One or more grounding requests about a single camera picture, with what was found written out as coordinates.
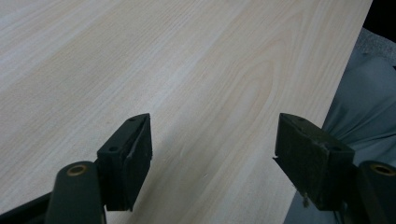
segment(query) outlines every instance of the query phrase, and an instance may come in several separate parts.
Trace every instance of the wooden board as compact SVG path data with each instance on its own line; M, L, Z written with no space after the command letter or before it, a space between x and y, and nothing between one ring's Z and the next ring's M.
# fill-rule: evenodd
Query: wooden board
M370 4L2 1L0 212L149 112L151 169L109 223L281 223L278 114L322 124Z

